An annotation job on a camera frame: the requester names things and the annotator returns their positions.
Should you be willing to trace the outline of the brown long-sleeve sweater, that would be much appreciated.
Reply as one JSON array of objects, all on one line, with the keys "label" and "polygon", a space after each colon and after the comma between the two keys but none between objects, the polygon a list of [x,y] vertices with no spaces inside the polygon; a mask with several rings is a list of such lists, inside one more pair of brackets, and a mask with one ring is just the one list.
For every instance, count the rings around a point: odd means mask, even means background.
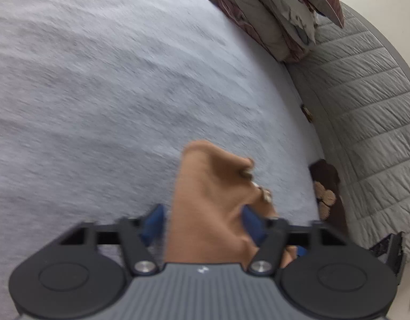
[{"label": "brown long-sleeve sweater", "polygon": [[199,140],[189,143],[174,187],[166,263],[226,264],[246,268],[258,248],[245,231],[241,211],[278,215],[268,189],[252,180],[254,162]]}]

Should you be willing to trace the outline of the dark brown flower cushion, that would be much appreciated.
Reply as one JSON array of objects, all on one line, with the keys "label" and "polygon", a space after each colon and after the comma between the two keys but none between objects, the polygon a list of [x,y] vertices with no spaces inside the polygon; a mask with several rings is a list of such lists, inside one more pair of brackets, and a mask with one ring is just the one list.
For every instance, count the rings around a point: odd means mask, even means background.
[{"label": "dark brown flower cushion", "polygon": [[313,181],[320,220],[348,236],[349,229],[340,197],[338,171],[324,159],[313,163],[309,167],[309,171]]}]

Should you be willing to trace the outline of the grey fleece bed blanket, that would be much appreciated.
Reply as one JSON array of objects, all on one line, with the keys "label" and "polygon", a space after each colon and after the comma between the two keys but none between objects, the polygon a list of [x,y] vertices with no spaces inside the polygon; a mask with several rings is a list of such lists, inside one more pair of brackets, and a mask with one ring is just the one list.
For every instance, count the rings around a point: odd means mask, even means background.
[{"label": "grey fleece bed blanket", "polygon": [[168,205],[193,140],[253,159],[287,220],[316,219],[299,106],[209,0],[0,0],[0,319],[13,269],[69,227]]}]

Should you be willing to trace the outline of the grey quilted headboard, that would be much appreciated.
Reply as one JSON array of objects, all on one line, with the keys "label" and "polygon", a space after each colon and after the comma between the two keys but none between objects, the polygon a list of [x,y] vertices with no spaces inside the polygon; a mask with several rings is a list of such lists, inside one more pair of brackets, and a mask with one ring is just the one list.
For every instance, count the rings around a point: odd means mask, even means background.
[{"label": "grey quilted headboard", "polygon": [[386,37],[344,6],[318,17],[316,44],[288,71],[338,171],[351,237],[370,247],[404,234],[410,259],[410,68]]}]

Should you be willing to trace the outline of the folded floral quilt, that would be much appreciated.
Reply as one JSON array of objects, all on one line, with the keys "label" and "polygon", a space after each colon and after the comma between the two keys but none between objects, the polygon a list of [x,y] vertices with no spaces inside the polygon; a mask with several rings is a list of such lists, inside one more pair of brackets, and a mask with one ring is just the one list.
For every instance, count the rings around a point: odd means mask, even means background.
[{"label": "folded floral quilt", "polygon": [[307,0],[209,0],[277,61],[298,62],[315,45],[316,15]]}]

